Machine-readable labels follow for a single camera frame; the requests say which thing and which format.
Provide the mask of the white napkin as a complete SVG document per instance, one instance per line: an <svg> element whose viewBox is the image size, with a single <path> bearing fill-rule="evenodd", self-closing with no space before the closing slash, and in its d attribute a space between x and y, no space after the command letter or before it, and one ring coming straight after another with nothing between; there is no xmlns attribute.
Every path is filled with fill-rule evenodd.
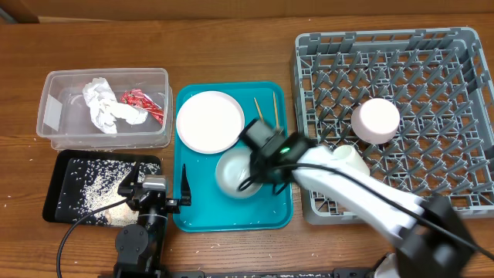
<svg viewBox="0 0 494 278"><path fill-rule="evenodd" d="M146 110L119 103L103 77L93 78L85 85L83 98L90 109L92 123L105 134L117 133L117 119L123 119L130 125L142 124L147 119Z"/></svg>

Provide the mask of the grey bowl with rice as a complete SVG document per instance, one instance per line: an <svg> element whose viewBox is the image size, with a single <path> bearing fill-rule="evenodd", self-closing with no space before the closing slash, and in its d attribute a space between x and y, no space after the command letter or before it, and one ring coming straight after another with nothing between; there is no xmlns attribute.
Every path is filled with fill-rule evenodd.
<svg viewBox="0 0 494 278"><path fill-rule="evenodd" d="M261 184L253 183L247 189L239 191L240 184L250 176L250 154L248 148L232 148L226 151L217 163L217 184L222 192L231 198L250 198L261 188Z"/></svg>

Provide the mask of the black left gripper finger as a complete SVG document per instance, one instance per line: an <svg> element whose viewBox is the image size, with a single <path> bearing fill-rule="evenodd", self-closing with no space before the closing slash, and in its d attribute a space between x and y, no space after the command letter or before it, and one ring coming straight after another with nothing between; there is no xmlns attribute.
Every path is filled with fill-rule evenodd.
<svg viewBox="0 0 494 278"><path fill-rule="evenodd" d="M187 177L186 165L182 165L181 172L181 205L191 205L191 189Z"/></svg>
<svg viewBox="0 0 494 278"><path fill-rule="evenodd" d="M137 161L134 163L130 173L127 174L127 176L119 184L119 189L132 188L134 186L134 183L136 183L138 180L139 170L140 170L140 162Z"/></svg>

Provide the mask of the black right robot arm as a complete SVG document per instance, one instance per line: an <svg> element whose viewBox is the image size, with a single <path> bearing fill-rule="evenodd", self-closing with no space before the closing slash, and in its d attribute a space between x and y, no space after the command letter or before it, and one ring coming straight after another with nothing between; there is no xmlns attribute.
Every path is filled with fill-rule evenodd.
<svg viewBox="0 0 494 278"><path fill-rule="evenodd" d="M392 188L334 157L301 134L245 131L252 181L295 182L354 212L393 247L373 277L459 277L475 252L462 220L443 197L429 201Z"/></svg>

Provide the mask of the white cup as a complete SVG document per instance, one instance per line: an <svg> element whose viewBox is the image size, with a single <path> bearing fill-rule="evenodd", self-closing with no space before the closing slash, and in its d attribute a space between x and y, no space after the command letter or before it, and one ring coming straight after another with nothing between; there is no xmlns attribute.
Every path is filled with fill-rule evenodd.
<svg viewBox="0 0 494 278"><path fill-rule="evenodd" d="M369 167L353 146L341 145L334 149L333 155L338 160L344 162L353 169L365 174L366 176L370 175Z"/></svg>

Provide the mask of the white round plate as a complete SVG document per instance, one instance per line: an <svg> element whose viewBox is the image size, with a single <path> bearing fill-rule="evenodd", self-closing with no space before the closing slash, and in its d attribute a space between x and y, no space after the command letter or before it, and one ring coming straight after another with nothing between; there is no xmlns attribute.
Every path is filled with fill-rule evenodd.
<svg viewBox="0 0 494 278"><path fill-rule="evenodd" d="M220 91L203 91L187 99L178 111L181 142L201 154L223 152L237 143L245 126L240 104Z"/></svg>

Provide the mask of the pink bowl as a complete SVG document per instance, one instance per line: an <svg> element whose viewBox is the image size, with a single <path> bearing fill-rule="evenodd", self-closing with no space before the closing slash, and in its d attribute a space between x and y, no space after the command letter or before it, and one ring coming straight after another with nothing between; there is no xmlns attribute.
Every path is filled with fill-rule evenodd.
<svg viewBox="0 0 494 278"><path fill-rule="evenodd" d="M392 102L374 98L354 110L350 124L362 141L384 144L395 136L400 119L399 111Z"/></svg>

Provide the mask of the red snack wrapper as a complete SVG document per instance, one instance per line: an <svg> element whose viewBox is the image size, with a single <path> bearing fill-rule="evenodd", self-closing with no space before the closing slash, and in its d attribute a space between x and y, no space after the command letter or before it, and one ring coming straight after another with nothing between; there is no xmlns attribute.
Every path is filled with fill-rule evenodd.
<svg viewBox="0 0 494 278"><path fill-rule="evenodd" d="M148 95L143 93L141 89L132 89L126 91L120 101L129 104L132 107L146 110L155 118L161 125L164 124L164 109L157 105Z"/></svg>

